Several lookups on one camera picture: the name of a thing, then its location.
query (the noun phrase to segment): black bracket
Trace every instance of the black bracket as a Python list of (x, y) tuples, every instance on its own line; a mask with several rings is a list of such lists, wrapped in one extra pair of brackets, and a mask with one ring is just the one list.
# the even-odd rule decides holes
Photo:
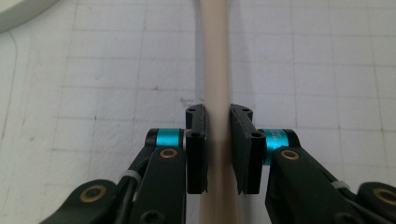
[(62, 206), (41, 224), (112, 223), (112, 209), (117, 197), (116, 185), (108, 180), (85, 183), (69, 195)]
[(207, 191), (207, 162), (205, 141), (207, 114), (204, 105), (186, 110), (187, 192), (201, 194)]
[(262, 179), (266, 141), (251, 122), (253, 111), (241, 105), (231, 105), (233, 171), (238, 193), (258, 194)]
[(157, 147), (149, 160), (129, 223), (185, 223), (185, 170), (182, 148)]
[(336, 180), (301, 147), (281, 147), (272, 158), (265, 205), (273, 223), (365, 223), (331, 184)]

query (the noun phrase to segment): wooden rod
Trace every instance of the wooden rod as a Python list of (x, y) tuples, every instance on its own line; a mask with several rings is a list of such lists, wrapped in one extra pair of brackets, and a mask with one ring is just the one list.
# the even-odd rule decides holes
[(239, 223), (232, 167), (227, 0), (200, 0), (204, 35), (208, 193), (201, 196), (201, 224)]

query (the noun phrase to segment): white round object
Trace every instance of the white round object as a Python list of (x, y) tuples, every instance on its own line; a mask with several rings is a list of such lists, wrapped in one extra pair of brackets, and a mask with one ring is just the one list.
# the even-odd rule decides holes
[(29, 21), (56, 2), (58, 0), (0, 0), (0, 33)]

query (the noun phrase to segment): blue ring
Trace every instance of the blue ring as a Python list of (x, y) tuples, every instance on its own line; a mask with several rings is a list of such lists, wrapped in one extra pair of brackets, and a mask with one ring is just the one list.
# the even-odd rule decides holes
[(178, 147), (180, 129), (160, 129), (157, 133), (157, 147)]
[(264, 165), (271, 164), (274, 151), (280, 147), (289, 146), (289, 138), (283, 129), (264, 129), (267, 142), (267, 152)]

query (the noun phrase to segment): white surface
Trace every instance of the white surface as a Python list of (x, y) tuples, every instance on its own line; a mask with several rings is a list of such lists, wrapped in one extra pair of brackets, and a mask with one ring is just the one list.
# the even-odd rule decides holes
[[(149, 128), (184, 127), (202, 102), (195, 3), (63, 0), (0, 34), (0, 223), (38, 223), (78, 185), (116, 181)], [(230, 3), (232, 102), (297, 131), (353, 190), (396, 185), (394, 1)], [(269, 223), (267, 176), (242, 223)]]
[(0, 3), (0, 33), (29, 21), (56, 2), (58, 0), (2, 0)]

